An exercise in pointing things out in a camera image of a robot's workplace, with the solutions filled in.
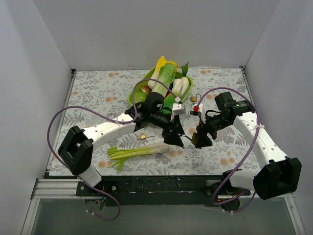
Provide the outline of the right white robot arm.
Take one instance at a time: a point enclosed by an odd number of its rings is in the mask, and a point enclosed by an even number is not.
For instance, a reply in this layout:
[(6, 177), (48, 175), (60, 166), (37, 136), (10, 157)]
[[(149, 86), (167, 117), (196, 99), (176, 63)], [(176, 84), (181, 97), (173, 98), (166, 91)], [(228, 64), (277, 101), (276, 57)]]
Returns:
[(218, 110), (210, 116), (203, 111), (203, 105), (195, 104), (190, 111), (199, 116), (197, 131), (192, 136), (196, 148), (212, 146), (217, 132), (233, 125), (245, 138), (250, 150), (255, 154), (260, 171), (254, 173), (240, 169), (223, 173), (222, 182), (214, 194), (221, 189), (224, 193), (234, 194), (239, 188), (252, 190), (261, 199), (270, 199), (287, 193), (295, 192), (298, 186), (301, 162), (290, 158), (269, 136), (264, 126), (258, 122), (257, 113), (247, 100), (236, 101), (230, 92), (215, 97)]

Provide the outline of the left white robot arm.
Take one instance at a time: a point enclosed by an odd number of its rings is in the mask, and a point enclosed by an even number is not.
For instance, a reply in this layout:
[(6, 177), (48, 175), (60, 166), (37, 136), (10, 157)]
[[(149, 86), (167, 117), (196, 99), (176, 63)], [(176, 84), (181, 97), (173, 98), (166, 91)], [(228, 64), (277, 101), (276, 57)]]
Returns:
[(115, 119), (87, 127), (71, 127), (62, 141), (58, 155), (74, 176), (87, 184), (87, 190), (94, 196), (100, 195), (104, 184), (100, 173), (92, 165), (93, 151), (105, 143), (120, 136), (133, 133), (146, 127), (148, 124), (162, 128), (162, 143), (155, 143), (137, 150), (136, 153), (122, 153), (117, 159), (129, 158), (140, 155), (163, 153), (171, 145), (183, 147), (181, 135), (184, 134), (179, 116), (184, 114), (185, 107), (179, 97), (168, 110), (171, 114), (162, 112), (164, 97), (156, 92), (149, 94), (143, 102), (134, 103), (133, 106), (120, 114)]

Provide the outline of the large brass padlock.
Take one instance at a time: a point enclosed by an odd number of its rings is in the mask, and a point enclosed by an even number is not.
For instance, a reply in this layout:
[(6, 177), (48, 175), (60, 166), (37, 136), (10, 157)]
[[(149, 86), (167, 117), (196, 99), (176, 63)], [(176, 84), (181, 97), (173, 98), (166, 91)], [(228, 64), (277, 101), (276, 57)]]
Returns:
[(198, 136), (198, 133), (197, 132), (194, 132), (192, 137), (189, 137), (187, 135), (183, 135), (185, 138), (187, 138), (188, 140), (191, 141), (191, 143), (197, 148), (198, 147), (198, 139), (199, 139), (199, 136)]

